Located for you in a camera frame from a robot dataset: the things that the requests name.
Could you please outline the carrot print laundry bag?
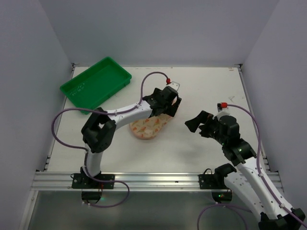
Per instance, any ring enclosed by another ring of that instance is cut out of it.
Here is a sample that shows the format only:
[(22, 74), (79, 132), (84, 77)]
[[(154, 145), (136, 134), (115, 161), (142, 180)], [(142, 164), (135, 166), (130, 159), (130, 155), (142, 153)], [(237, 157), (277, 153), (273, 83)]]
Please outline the carrot print laundry bag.
[(129, 128), (136, 138), (149, 140), (155, 138), (171, 119), (171, 116), (161, 114), (146, 119), (136, 120), (129, 124)]

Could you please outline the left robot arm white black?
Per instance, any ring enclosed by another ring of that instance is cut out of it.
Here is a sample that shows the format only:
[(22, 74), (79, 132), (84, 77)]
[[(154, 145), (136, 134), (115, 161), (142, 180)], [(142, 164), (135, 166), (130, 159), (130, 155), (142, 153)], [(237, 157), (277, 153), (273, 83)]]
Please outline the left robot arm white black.
[(178, 83), (171, 83), (164, 89), (155, 88), (151, 95), (144, 96), (136, 103), (110, 112), (97, 108), (88, 118), (81, 133), (88, 150), (84, 159), (83, 171), (88, 177), (101, 173), (100, 163), (103, 152), (111, 145), (117, 129), (138, 120), (159, 115), (174, 117), (181, 103), (178, 96)]

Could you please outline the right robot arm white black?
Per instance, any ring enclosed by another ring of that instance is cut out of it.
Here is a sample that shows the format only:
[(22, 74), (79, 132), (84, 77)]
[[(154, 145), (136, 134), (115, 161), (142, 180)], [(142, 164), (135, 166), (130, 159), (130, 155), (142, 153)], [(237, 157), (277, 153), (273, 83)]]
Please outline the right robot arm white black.
[(257, 159), (257, 154), (239, 133), (236, 118), (225, 110), (217, 115), (201, 111), (185, 122), (191, 132), (212, 138), (230, 161), (215, 169), (216, 182), (232, 190), (255, 216), (261, 230), (297, 230), (305, 214), (284, 198)]

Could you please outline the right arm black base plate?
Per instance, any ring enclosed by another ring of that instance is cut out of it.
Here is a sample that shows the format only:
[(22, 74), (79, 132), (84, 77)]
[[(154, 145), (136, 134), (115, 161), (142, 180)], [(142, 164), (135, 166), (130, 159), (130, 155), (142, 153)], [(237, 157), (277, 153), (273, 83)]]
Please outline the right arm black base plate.
[(215, 202), (221, 204), (232, 201), (232, 191), (225, 186), (222, 177), (218, 173), (207, 168), (198, 175), (198, 179), (200, 189), (211, 190), (211, 195)]

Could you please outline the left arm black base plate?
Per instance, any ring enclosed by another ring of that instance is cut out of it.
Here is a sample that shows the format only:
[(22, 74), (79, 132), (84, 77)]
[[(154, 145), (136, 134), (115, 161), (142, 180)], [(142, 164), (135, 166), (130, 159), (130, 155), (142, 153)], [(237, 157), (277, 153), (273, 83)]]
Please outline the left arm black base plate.
[(89, 178), (86, 174), (83, 172), (81, 173), (72, 173), (70, 175), (72, 179), (71, 187), (72, 189), (94, 189), (97, 190), (96, 192), (89, 192), (85, 191), (81, 193), (81, 198), (83, 202), (91, 203), (95, 202), (97, 203), (102, 198), (102, 191), (105, 189), (113, 189), (114, 188), (114, 182), (111, 182), (111, 180), (115, 179), (114, 174), (98, 174), (95, 176), (98, 180), (107, 180), (108, 183), (101, 183), (97, 182), (91, 178)]

